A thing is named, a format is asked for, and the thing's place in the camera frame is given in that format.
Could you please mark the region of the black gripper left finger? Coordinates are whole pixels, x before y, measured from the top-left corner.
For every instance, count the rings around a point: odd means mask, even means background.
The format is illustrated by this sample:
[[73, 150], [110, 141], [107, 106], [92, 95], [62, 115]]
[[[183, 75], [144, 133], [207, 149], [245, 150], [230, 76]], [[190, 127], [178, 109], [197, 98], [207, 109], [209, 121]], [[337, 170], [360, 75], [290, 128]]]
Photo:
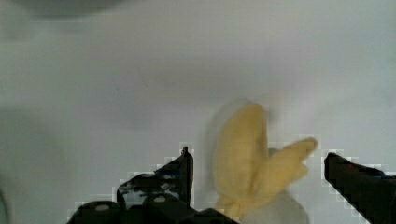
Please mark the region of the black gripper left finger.
[[84, 203], [66, 224], [237, 224], [213, 208], [191, 207], [193, 156], [180, 156], [121, 184], [116, 200]]

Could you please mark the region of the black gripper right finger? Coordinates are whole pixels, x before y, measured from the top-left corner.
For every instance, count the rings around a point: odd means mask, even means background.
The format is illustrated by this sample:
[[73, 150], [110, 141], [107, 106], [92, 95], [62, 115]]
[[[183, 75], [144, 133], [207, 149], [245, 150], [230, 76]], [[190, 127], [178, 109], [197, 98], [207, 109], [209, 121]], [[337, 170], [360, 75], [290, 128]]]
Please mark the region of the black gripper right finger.
[[370, 224], [395, 224], [394, 175], [329, 153], [324, 177]]

